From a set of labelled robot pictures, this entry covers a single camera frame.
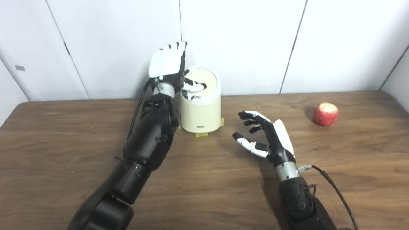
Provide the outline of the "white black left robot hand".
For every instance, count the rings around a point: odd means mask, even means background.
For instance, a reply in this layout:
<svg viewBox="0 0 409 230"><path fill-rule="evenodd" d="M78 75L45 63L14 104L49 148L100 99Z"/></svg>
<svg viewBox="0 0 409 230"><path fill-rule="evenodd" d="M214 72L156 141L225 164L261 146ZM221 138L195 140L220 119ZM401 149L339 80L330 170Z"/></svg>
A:
<svg viewBox="0 0 409 230"><path fill-rule="evenodd" d="M187 42L175 42L157 50L149 65L149 78L152 80L154 94L162 93L172 98L177 93L187 101L195 104L204 104L205 100L194 93L207 88L205 83L199 83L187 78L189 70L185 70Z"/></svg>

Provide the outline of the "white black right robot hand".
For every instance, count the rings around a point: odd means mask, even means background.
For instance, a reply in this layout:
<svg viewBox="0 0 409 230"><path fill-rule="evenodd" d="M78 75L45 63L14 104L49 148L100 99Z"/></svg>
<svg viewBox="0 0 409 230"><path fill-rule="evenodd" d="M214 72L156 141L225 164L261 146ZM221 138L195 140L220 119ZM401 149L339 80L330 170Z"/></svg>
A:
<svg viewBox="0 0 409 230"><path fill-rule="evenodd" d="M249 130L250 133L262 130L268 141L268 144L259 143L235 132L232 134L232 137L238 144L250 153L266 158L274 167L281 166L287 162L296 162L291 140L284 123L280 119L272 122L257 111L242 111L238 113L238 116L241 120L244 120L245 126L254 125Z"/></svg>

